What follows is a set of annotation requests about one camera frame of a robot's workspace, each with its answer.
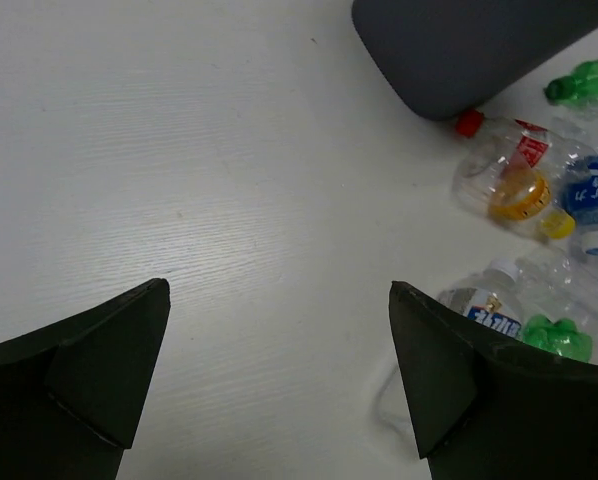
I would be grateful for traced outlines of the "clear bottle white cap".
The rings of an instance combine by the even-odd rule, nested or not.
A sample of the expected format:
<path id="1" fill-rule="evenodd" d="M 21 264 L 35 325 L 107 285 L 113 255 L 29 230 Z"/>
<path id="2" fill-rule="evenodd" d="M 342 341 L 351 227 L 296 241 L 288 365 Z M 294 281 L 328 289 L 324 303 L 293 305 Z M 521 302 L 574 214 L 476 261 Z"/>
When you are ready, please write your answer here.
<path id="1" fill-rule="evenodd" d="M 523 327 L 524 309 L 517 296 L 519 269 L 512 260 L 495 259 L 442 290 L 437 300 L 448 309 L 513 339 Z"/>

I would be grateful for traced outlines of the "clear bottle blue label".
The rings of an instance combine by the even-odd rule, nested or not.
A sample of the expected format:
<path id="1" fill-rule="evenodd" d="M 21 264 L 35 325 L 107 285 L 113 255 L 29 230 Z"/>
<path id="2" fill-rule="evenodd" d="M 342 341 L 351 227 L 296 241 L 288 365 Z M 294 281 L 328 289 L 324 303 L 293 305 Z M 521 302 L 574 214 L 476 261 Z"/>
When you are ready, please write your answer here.
<path id="1" fill-rule="evenodd" d="M 553 126 L 560 135 L 594 150 L 587 160 L 590 176 L 568 186 L 562 200 L 577 224 L 573 246 L 586 256 L 598 256 L 598 117 L 575 120 L 556 117 Z"/>

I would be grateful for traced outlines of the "large clear crushed bottle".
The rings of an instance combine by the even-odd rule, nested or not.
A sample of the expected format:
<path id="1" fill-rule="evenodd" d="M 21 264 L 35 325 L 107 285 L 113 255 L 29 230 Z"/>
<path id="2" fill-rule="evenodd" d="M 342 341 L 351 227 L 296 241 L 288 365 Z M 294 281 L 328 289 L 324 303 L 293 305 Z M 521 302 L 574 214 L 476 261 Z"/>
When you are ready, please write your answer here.
<path id="1" fill-rule="evenodd" d="M 555 322 L 573 320 L 593 341 L 589 362 L 598 364 L 598 277 L 577 260 L 555 249 L 536 249 L 519 257 L 519 299 L 525 322 L 541 314 Z"/>

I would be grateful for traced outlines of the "green sprite bottle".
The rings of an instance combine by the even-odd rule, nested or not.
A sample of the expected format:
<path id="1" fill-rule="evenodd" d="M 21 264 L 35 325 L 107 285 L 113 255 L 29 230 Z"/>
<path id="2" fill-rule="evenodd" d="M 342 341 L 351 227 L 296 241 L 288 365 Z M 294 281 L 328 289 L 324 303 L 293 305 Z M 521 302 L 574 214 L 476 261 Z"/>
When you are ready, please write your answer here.
<path id="1" fill-rule="evenodd" d="M 553 322 L 545 315 L 534 315 L 523 327 L 521 340 L 535 348 L 584 363 L 592 357 L 592 338 L 579 331 L 569 318 Z"/>

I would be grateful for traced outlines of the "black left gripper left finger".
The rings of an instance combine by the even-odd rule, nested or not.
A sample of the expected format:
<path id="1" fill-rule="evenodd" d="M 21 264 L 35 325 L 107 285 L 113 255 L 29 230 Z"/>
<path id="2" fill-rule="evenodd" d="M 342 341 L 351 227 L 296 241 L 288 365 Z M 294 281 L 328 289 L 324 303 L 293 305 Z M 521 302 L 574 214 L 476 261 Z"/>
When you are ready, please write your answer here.
<path id="1" fill-rule="evenodd" d="M 0 479 L 116 478 L 169 312 L 155 278 L 0 343 Z"/>

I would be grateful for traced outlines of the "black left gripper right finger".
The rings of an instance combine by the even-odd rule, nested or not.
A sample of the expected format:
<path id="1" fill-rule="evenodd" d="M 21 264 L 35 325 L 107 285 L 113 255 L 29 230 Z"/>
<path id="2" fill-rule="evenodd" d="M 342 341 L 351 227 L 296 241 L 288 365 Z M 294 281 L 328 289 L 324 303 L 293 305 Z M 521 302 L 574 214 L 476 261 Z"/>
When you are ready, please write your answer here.
<path id="1" fill-rule="evenodd" d="M 598 366 L 497 333 L 394 282 L 389 318 L 435 479 L 598 479 Z"/>

